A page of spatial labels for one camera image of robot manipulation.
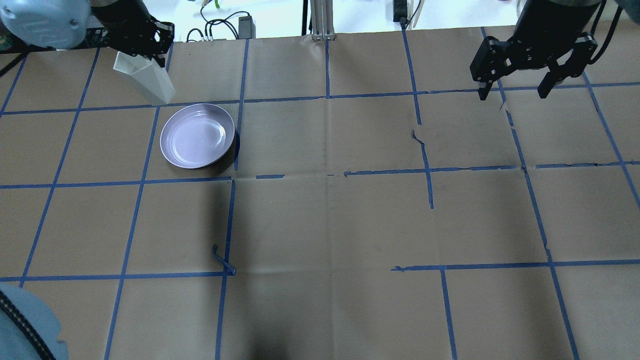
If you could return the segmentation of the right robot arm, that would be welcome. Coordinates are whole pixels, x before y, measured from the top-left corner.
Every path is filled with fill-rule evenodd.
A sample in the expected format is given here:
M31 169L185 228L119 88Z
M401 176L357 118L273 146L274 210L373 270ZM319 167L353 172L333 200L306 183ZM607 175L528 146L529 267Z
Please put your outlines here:
M599 47L595 30L605 6L605 0L526 0L512 36L505 41L486 36L471 61L478 98L486 100L493 84L515 71L548 69L537 87L542 99L568 77L582 75L610 45L622 13L639 21L639 2L618 0L605 41Z

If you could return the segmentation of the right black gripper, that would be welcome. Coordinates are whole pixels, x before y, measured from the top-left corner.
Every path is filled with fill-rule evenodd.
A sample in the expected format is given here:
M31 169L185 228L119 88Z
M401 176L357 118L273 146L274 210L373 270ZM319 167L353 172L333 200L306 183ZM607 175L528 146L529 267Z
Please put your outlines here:
M552 36L542 39L512 36L500 41L487 36L471 60L471 78L478 82L478 98L486 101L490 84L516 71L547 69L537 87L544 100L552 89L567 78L577 78L592 63L598 48L594 35L583 32L569 38Z

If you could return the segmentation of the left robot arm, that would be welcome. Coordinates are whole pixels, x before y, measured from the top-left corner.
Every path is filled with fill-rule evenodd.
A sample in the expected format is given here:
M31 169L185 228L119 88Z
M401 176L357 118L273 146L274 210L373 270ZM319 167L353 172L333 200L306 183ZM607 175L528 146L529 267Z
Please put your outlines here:
M90 18L105 34L99 43L118 51L114 69L153 106L166 105L176 90L165 70L175 26L151 15L141 0L3 0L1 21L13 35L40 48L68 50L87 36ZM1 286L1 358L66 360L61 325L37 296Z

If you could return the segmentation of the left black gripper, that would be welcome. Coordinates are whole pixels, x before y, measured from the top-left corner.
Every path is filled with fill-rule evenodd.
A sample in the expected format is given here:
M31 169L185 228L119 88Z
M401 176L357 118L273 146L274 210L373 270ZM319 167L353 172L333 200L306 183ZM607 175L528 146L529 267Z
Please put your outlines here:
M142 0L96 0L94 16L106 31L105 47L145 59L166 68L175 37L173 22L162 22L151 15Z

